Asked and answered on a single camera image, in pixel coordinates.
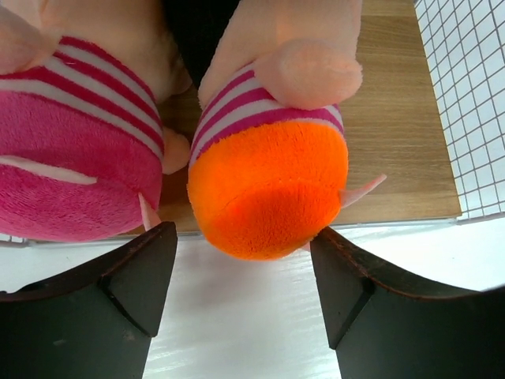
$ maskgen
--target grid pattern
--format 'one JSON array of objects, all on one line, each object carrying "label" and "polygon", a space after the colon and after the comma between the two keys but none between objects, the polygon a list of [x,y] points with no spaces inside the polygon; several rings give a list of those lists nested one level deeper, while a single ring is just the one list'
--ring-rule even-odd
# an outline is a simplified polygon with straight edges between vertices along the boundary
[{"label": "grid pattern", "polygon": [[505,213],[505,0],[418,0],[416,12],[462,206]]}]

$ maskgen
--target striped fabric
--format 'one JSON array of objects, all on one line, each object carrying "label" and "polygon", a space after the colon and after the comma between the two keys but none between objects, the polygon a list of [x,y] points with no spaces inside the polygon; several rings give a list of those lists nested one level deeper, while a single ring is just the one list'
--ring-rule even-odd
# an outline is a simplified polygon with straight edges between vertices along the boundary
[{"label": "striped fabric", "polygon": [[231,78],[204,110],[193,139],[189,166],[223,138],[249,128],[282,121],[317,122],[344,134],[338,105],[314,111],[284,107],[261,87],[252,65],[247,65]]},{"label": "striped fabric", "polygon": [[63,37],[43,66],[0,77],[0,91],[38,96],[82,112],[163,157],[162,124],[151,90],[92,43]]}]

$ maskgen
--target wooden surface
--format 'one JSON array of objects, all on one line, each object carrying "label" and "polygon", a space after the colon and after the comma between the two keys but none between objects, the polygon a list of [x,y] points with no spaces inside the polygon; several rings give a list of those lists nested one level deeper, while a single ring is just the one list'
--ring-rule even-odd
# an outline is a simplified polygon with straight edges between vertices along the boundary
[{"label": "wooden surface", "polygon": [[[364,0],[359,93],[342,104],[350,150],[349,188],[388,180],[342,211],[336,223],[454,217],[461,214],[413,2]],[[193,134],[196,91],[160,107],[167,126]],[[165,178],[159,214],[179,232],[197,231],[185,191],[187,172]]]}]

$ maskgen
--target white floor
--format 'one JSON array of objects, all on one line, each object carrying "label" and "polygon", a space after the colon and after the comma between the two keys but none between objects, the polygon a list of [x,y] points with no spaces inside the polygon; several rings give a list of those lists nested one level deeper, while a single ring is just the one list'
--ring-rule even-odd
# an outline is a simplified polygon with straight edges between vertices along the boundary
[{"label": "white floor", "polygon": [[[505,219],[388,235],[343,231],[359,246],[433,280],[484,290],[505,284]],[[114,248],[0,249],[0,291],[15,291]],[[236,261],[205,241],[180,242],[148,379],[338,378],[310,257]]]}]

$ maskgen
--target white stripe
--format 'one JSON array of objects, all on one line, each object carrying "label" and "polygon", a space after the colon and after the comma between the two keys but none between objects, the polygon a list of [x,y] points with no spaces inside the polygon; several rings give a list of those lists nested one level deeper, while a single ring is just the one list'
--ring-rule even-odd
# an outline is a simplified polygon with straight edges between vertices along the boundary
[{"label": "white stripe", "polygon": [[135,92],[156,114],[158,111],[156,110],[156,106],[152,101],[152,98],[149,94],[143,89],[134,79],[132,79],[129,75],[121,71],[118,67],[114,66],[112,63],[101,59],[99,56],[94,55],[93,53],[89,53],[87,51],[81,50],[78,47],[68,46],[68,45],[60,45],[58,51],[62,54],[68,55],[71,58],[76,59],[77,61],[81,61],[87,63],[91,66],[96,67],[97,69],[101,69],[102,71],[111,75],[117,81],[123,83],[126,87]]},{"label": "white stripe", "polygon": [[20,156],[0,156],[0,164],[19,168],[34,175],[58,180],[60,182],[81,184],[83,186],[90,186],[98,181],[97,178],[92,178],[68,168],[49,166]]},{"label": "white stripe", "polygon": [[327,126],[328,128],[331,128],[331,129],[339,132],[339,134],[342,137],[344,137],[343,134],[342,134],[342,132],[340,131],[340,129],[339,129],[339,127],[337,125],[335,125],[333,122],[325,120],[323,118],[317,118],[317,117],[314,117],[314,118],[295,118],[294,120],[290,120],[290,121],[293,121],[293,122],[311,122],[311,123],[316,123],[318,125]]},{"label": "white stripe", "polygon": [[231,100],[236,99],[239,95],[252,91],[253,89],[261,88],[261,84],[254,77],[240,83],[237,87],[231,89],[220,101],[218,101],[212,109],[200,121],[200,125],[208,123],[216,113],[225,107]]},{"label": "white stripe", "polygon": [[109,101],[113,104],[118,105],[120,108],[126,112],[132,114],[144,124],[148,125],[155,132],[159,133],[159,124],[156,120],[142,111],[136,104],[132,103],[121,94],[113,90],[111,87],[101,83],[92,77],[70,68],[68,65],[63,63],[60,59],[54,58],[49,59],[44,66],[61,77],[72,81],[73,83],[87,89]]},{"label": "white stripe", "polygon": [[134,136],[136,139],[146,144],[160,159],[163,156],[159,146],[148,135],[132,126],[129,122],[126,122],[114,114],[104,111],[96,105],[83,101],[68,92],[62,91],[60,88],[54,87],[51,84],[34,80],[0,80],[0,90],[24,92],[43,96],[47,99],[57,101],[58,103],[82,111],[85,114],[89,114],[104,122],[108,122]]},{"label": "white stripe", "polygon": [[326,109],[328,112],[330,112],[330,114],[337,119],[337,121],[340,123],[340,126],[343,129],[344,128],[344,123],[343,123],[343,120],[342,120],[342,114],[339,112],[339,110],[337,109],[337,107],[334,106],[334,105],[331,105],[331,106],[328,106],[328,107],[324,107],[324,109]]},{"label": "white stripe", "polygon": [[272,111],[275,109],[285,109],[286,107],[280,105],[275,100],[260,100],[253,103],[247,103],[241,107],[235,108],[232,112],[227,114],[225,117],[221,118],[214,124],[207,132],[201,136],[200,140],[196,143],[193,156],[191,157],[190,164],[193,164],[196,157],[200,154],[201,149],[221,130],[234,124],[235,122],[241,121],[244,118],[253,116],[255,114],[264,113],[266,111]]}]

